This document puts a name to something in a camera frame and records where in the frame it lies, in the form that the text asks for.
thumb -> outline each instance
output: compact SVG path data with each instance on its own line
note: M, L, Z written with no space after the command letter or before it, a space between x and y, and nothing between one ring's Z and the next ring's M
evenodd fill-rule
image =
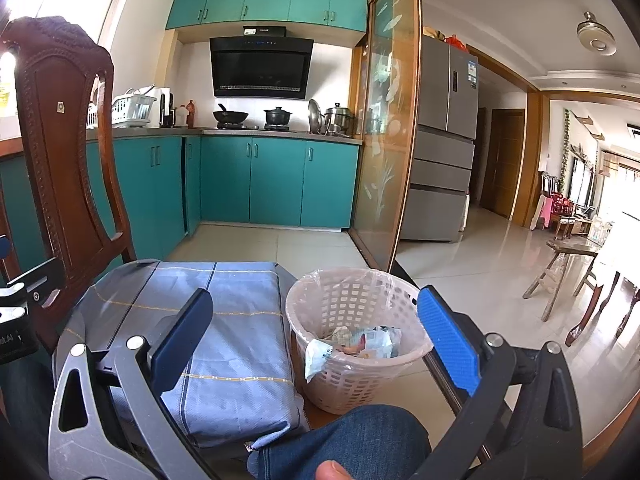
M316 469L316 480L353 480L353 478L335 460L327 460Z

white tile floor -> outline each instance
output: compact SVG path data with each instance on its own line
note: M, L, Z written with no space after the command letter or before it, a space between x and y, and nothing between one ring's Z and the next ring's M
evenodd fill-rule
M398 262L418 286L432 284L459 312L469 314L484 332L499 332L514 346L540 348L548 340L563 343L591 295L584 288L572 297L584 272L584 259L571 265L550 319L540 321L548 293L522 294L548 264L552 251L547 232L512 226L483 209L469 213L465 237L457 244L401 242ZM366 267L346 233L246 228L201 224L170 259L179 261L276 261L297 278L319 268ZM583 440L591 440L640 387L640 308L617 341L632 291L622 287L607 309L587 326L571 348L563 346L580 406ZM517 388L508 393L512 406ZM453 415L423 362L386 384L376 402L410 410L436 444Z

refrigerator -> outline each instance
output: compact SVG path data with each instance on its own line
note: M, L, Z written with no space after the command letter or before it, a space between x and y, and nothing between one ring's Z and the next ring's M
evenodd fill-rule
M414 160L400 237L459 241L478 120L478 58L422 37Z

kitchen countertop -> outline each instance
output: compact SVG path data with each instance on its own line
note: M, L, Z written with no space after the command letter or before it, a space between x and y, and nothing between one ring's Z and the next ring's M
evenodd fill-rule
M362 144L360 139L350 139L348 137L324 136L311 134L308 132L275 132L273 130L252 130L250 128L244 130L203 130L203 135L224 135L224 136L245 136L245 137L279 137L284 139L305 139L318 140L320 142L338 142L340 144Z
M339 144L362 144L360 139L350 139L347 137L333 137L308 132L274 132L271 130L220 130L217 128L144 128L132 126L129 128L112 128L113 139L126 139L127 137L161 137L161 136L199 136L199 135L222 135L222 136L245 136L245 137L279 137L284 139L317 140L319 142L338 142ZM97 140L97 128L86 131L86 140Z

black range hood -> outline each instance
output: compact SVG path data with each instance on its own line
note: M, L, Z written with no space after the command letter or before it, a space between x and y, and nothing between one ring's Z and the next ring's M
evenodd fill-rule
M209 46L216 97L305 99L313 40L233 36Z

